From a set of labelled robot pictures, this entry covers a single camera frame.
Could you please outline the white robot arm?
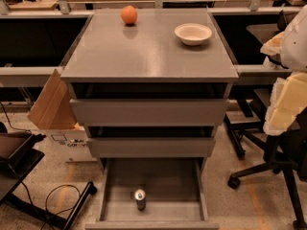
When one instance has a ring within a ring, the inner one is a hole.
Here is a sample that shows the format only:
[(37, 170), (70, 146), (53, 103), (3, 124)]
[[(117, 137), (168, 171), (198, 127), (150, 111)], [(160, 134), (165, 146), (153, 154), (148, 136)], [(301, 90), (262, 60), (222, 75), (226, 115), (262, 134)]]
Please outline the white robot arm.
[(261, 52), (269, 56), (280, 55), (281, 66), (291, 72), (286, 79), (278, 78), (274, 83), (265, 115), (265, 133), (278, 136), (307, 107), (307, 6), (283, 32), (267, 41)]

